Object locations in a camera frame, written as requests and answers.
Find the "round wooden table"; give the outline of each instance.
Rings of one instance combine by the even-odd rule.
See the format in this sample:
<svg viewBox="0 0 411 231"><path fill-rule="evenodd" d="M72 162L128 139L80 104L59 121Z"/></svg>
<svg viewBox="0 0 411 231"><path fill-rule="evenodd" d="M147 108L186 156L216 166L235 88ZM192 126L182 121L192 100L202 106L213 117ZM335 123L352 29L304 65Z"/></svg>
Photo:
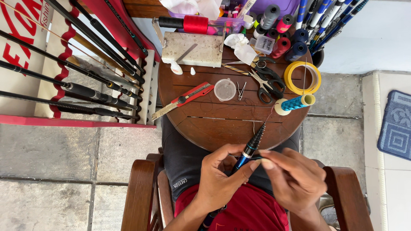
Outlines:
<svg viewBox="0 0 411 231"><path fill-rule="evenodd" d="M251 38L252 33L247 33L247 37ZM306 61L306 58L307 62L312 63L309 52L298 61ZM227 46L224 46L222 59L222 63L238 61L233 49ZM267 63L267 66L283 78L284 71L290 63L284 60L284 56L276 59L276 62L275 64ZM160 63L158 91L163 107L203 82L214 85L220 79L230 78L234 84L237 85L238 82L240 90L245 82L247 84L240 101L237 92L233 99L221 102L212 90L205 96L200 96L192 102L168 112L167 116L177 131L192 143L208 151L215 151L226 143L247 143L254 135L253 131L257 131L266 120L275 101L271 104L260 101L257 94L260 85L251 76L245 76L225 67L180 66L183 74L176 75L171 71L170 64ZM246 64L232 66L243 71L251 71L251 67ZM194 67L195 75L190 74L191 67ZM293 71L292 80L294 85L302 88L304 67L298 67ZM306 88L309 87L311 81L311 74L307 71ZM284 93L286 99L297 96L289 89L286 89ZM300 126L308 110L309 107L293 110L287 116L280 116L273 110L266 123L259 148L271 149L287 140Z"/></svg>

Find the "clear plastic cup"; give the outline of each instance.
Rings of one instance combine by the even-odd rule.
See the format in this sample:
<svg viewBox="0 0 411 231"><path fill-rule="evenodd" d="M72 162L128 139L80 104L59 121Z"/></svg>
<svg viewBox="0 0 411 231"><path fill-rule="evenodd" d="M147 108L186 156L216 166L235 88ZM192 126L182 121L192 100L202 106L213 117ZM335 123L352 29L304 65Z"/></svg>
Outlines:
<svg viewBox="0 0 411 231"><path fill-rule="evenodd" d="M231 100L236 95L236 86L230 79L220 79L214 85L214 94L221 102Z"/></svg>

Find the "red shirt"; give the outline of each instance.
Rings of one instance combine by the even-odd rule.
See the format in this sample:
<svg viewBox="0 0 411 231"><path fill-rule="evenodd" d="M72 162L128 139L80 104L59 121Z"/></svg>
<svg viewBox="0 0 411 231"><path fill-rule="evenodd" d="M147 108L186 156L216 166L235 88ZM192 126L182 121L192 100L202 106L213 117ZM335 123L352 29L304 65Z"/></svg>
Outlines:
<svg viewBox="0 0 411 231"><path fill-rule="evenodd" d="M194 185L175 202L176 217L193 200L199 190ZM251 184L242 185L217 215L208 230L217 231L289 231L287 214L282 206L263 190Z"/></svg>

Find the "red thread spool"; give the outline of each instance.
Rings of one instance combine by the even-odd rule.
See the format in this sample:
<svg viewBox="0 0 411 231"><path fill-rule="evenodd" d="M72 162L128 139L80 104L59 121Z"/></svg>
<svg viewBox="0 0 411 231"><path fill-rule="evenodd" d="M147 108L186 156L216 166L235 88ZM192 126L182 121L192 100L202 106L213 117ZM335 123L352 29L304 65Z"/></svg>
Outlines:
<svg viewBox="0 0 411 231"><path fill-rule="evenodd" d="M278 32L284 33L288 30L288 28L291 27L293 22L294 22L293 16L290 14L286 14L280 21L278 21L276 29Z"/></svg>
<svg viewBox="0 0 411 231"><path fill-rule="evenodd" d="M290 40L287 38L280 38L272 47L271 57L280 58L282 54L288 51L291 47Z"/></svg>
<svg viewBox="0 0 411 231"><path fill-rule="evenodd" d="M193 15L184 16L184 31L186 33L207 34L208 18Z"/></svg>

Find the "tissue paper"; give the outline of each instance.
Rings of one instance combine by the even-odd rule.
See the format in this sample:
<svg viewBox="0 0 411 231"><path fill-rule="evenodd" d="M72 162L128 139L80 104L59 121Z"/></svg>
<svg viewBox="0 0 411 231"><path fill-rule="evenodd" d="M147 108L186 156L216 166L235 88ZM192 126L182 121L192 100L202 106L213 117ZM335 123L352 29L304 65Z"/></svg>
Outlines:
<svg viewBox="0 0 411 231"><path fill-rule="evenodd" d="M247 43L248 39L243 34L231 34L224 40L224 45L233 48L239 60L250 65L257 54Z"/></svg>
<svg viewBox="0 0 411 231"><path fill-rule="evenodd" d="M165 8L175 14L196 14L217 20L222 0L160 0Z"/></svg>

